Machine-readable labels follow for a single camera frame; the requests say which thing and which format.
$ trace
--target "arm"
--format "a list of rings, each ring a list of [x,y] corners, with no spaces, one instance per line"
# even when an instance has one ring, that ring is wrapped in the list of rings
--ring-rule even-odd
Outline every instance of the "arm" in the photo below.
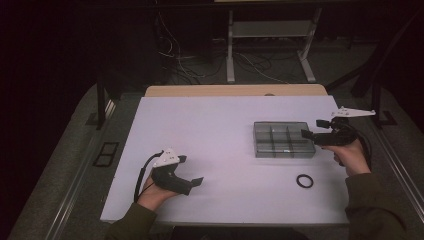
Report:
[[[346,146],[323,146],[334,152],[334,160],[346,167],[350,221],[349,239],[406,239],[406,226],[393,200],[386,195],[377,176],[371,173],[361,143]]]
[[[137,203],[133,203],[125,216],[110,226],[105,239],[148,239],[150,228],[157,216],[156,209],[168,198],[176,195],[177,193],[159,188],[149,177]]]

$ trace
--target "black cable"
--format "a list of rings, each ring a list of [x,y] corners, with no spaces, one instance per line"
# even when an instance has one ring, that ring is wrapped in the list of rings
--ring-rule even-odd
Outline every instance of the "black cable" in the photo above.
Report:
[[[371,156],[372,156],[371,141],[366,137],[366,135],[363,132],[361,132],[361,131],[357,130],[356,128],[354,128],[350,124],[344,124],[344,123],[338,123],[338,124],[340,124],[340,125],[342,125],[344,127],[349,128],[351,131],[353,131],[358,136],[358,139],[360,140],[361,145],[364,148],[365,157],[366,158],[371,158]]]
[[[216,59],[219,57],[225,57],[226,56],[226,51],[219,51],[216,53],[212,53],[210,57],[205,57],[205,56],[193,56],[191,58],[182,58],[180,59],[180,61],[182,63],[184,63],[184,66],[198,66],[198,65],[204,65],[204,64],[209,64],[210,63],[210,59]]]
[[[239,57],[239,56],[241,56],[242,58],[240,58],[240,59],[242,59],[242,60],[239,60],[239,61],[242,61],[242,63],[243,64],[245,64],[245,65],[247,65],[247,66],[250,66],[250,67],[252,67],[253,69],[256,69],[256,71],[254,71],[254,72],[252,72],[252,73],[258,73],[257,71],[260,71],[260,72],[265,72],[266,70],[268,70],[268,69],[270,69],[271,67],[272,67],[272,64],[271,64],[271,62],[268,62],[269,63],[269,67],[265,67],[265,66],[263,66],[260,62],[253,62],[253,61],[251,61],[250,59],[249,59],[249,61],[247,60],[248,58],[247,58],[247,56],[245,56],[245,54],[241,54],[241,53],[235,53],[234,54],[234,57]]]
[[[267,79],[271,79],[271,80],[273,80],[273,81],[284,82],[284,80],[276,79],[276,78],[274,78],[274,77],[271,77],[271,76],[265,75],[265,74],[263,73],[263,71],[260,71],[260,69],[257,69],[254,65],[252,65],[251,63],[249,63],[249,62],[248,62],[247,58],[246,58],[246,59],[245,59],[245,58],[246,58],[246,57],[245,57],[244,55],[240,54],[240,53],[235,53],[235,54],[234,54],[234,57],[233,57],[234,62],[235,62],[235,63],[236,63],[236,64],[237,64],[240,68],[242,68],[243,70],[245,70],[246,72],[254,73],[254,74],[260,74],[260,75],[262,75],[262,76],[266,77]],[[245,64],[245,65],[247,65],[247,66],[250,66],[250,67],[252,67],[253,69],[255,69],[256,71],[251,71],[251,70],[249,70],[249,69],[245,68],[242,64]],[[281,75],[287,76],[287,78],[292,79],[292,80],[294,80],[294,81],[296,81],[296,82],[300,82],[300,81],[302,81],[302,80],[300,80],[298,77],[296,77],[294,74],[291,74],[291,73],[282,73],[282,74],[280,74],[280,76],[281,76]]]
[[[371,141],[365,136],[364,133],[357,130],[358,139],[361,142],[364,150],[365,160],[367,161],[368,168],[372,171],[372,145]]]
[[[254,49],[255,48],[255,46],[253,46],[252,44],[249,44],[249,43],[245,43],[246,45],[247,45],[247,47],[250,47],[251,49]],[[262,59],[264,59],[264,61],[262,61],[262,62],[258,62],[258,64],[260,64],[260,63],[263,63],[263,62],[265,62],[265,61],[271,61],[271,60],[275,60],[275,61],[278,61],[278,60],[287,60],[287,59],[290,59],[290,58],[293,58],[293,57],[297,57],[298,55],[297,55],[297,50],[295,51],[295,53],[293,54],[293,55],[290,55],[289,57],[282,57],[282,58],[274,58],[274,56],[277,54],[277,52],[280,50],[280,49],[283,49],[283,45],[284,45],[284,43],[280,43],[280,46],[277,46],[276,47],[276,50],[275,51],[273,51],[273,53],[271,54],[271,56],[270,57],[265,57],[265,56],[262,56],[262,54],[259,54],[259,55],[257,55],[256,57],[257,58],[262,58]],[[239,50],[238,48],[240,48],[240,47],[237,47],[237,46],[235,46],[235,44],[233,44],[233,48],[234,48],[234,50]],[[300,49],[300,46],[299,46],[299,43],[296,41],[295,42],[295,46],[296,46],[296,48],[297,49]],[[255,56],[256,54],[254,54],[254,53],[252,53],[253,51],[246,51],[248,54],[250,54],[250,55],[252,55],[252,56]]]
[[[146,172],[146,168],[149,165],[149,163],[153,160],[153,158],[160,157],[163,153],[163,150],[160,153],[156,153],[153,156],[151,156],[146,163],[144,164],[144,167],[140,169],[140,174],[138,175],[137,184],[135,185],[135,191],[134,191],[134,202],[137,202],[138,198],[140,197],[140,186],[141,182],[143,181],[144,173]]]
[[[150,183],[149,186],[147,186],[145,189],[143,189],[140,193],[139,196],[141,196],[141,194],[143,194],[147,189],[149,189],[151,186],[153,186],[153,184],[155,184],[154,182]]]
[[[184,70],[183,71],[187,76],[192,77],[192,78],[196,78],[196,77],[205,77],[206,75],[203,74],[198,74],[197,72],[195,72],[193,69],[184,66]]]
[[[188,83],[189,85],[193,85],[193,83],[191,82],[189,76],[187,76],[183,70],[179,69],[179,68],[175,68],[176,74],[177,74],[177,79],[180,80],[180,78],[182,78],[182,80],[186,83]]]
[[[225,57],[223,57],[223,58],[222,58],[221,62],[219,63],[218,68],[217,68],[216,70],[214,70],[212,73],[208,73],[208,74],[198,74],[198,73],[196,73],[194,70],[192,70],[192,69],[190,69],[189,67],[187,67],[187,65],[184,65],[184,68],[185,68],[186,70],[189,70],[189,71],[187,71],[187,72],[190,72],[190,73],[192,73],[192,74],[196,75],[195,77],[199,77],[199,78],[212,77],[212,76],[215,76],[215,75],[216,75],[216,74],[217,74],[217,73],[221,70],[222,65],[223,65],[223,63],[224,63],[224,60],[225,60]]]
[[[259,61],[259,62],[254,62],[253,60],[251,60],[251,62],[252,62],[252,64],[253,64],[253,66],[255,66],[256,68],[258,68],[257,66],[260,66],[260,70],[261,70],[261,72],[265,72],[266,70],[268,70],[268,69],[271,69],[272,68],[272,63],[271,63],[271,60],[269,59],[269,58],[266,58],[266,57],[263,57],[262,55],[255,55],[255,54],[251,54],[251,53],[248,53],[250,56],[252,56],[252,57],[254,57],[254,58],[259,58],[259,59],[262,59],[261,61]]]
[[[191,77],[191,78],[193,78],[193,79],[194,79],[194,81],[196,81],[196,83],[197,83],[198,85],[202,85],[202,83],[199,81],[199,79],[198,79],[198,78],[196,78],[196,77]]]

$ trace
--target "metal stand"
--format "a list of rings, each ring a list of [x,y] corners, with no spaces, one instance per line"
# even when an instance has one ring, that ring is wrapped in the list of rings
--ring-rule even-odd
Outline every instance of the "metal stand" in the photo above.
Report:
[[[305,72],[308,83],[315,83],[316,79],[307,60],[315,30],[322,9],[317,8],[312,20],[304,21],[263,21],[263,22],[234,22],[233,11],[229,13],[228,21],[228,55],[227,55],[227,82],[235,83],[233,62],[233,38],[243,37],[306,37],[301,51],[298,51],[299,61]]]

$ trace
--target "table leg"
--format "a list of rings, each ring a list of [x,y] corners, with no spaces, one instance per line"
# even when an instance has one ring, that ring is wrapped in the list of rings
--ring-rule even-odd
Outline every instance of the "table leg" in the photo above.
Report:
[[[233,11],[230,11],[228,20],[228,54],[227,54],[227,82],[235,83],[233,62]]]
[[[308,36],[306,38],[305,45],[302,49],[302,51],[298,52],[299,60],[302,65],[303,71],[305,72],[306,78],[309,83],[315,83],[316,79],[314,76],[314,73],[312,72],[312,69],[308,62],[308,53],[312,45],[312,41],[314,40],[314,34],[315,30],[318,26],[318,21],[321,16],[322,8],[317,8],[315,10],[314,18],[312,19],[311,26],[309,27]]]

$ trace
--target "black rubber ring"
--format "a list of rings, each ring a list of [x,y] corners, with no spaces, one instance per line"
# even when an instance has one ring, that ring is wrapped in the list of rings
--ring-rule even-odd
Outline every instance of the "black rubber ring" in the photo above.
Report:
[[[300,180],[300,178],[303,178],[303,177],[311,180],[311,185],[305,186],[302,183],[300,183],[299,180]],[[297,176],[296,182],[297,182],[297,185],[299,185],[300,187],[303,187],[303,188],[311,188],[314,185],[314,180],[309,175],[306,175],[306,174],[300,174],[299,176]]]

